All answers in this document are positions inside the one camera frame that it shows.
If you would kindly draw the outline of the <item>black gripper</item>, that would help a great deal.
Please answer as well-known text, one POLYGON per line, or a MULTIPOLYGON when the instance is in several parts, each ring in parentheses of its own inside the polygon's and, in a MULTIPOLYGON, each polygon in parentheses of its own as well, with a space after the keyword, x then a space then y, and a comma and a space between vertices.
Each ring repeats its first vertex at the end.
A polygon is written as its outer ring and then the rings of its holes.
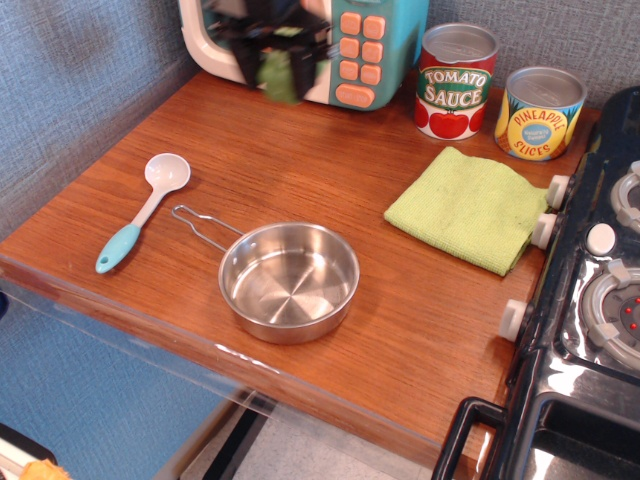
POLYGON ((332 24, 323 4, 311 1, 204 1, 205 31, 217 43, 231 49, 251 89, 258 88, 261 55, 286 52, 292 55, 296 98, 303 100, 334 58, 332 24))

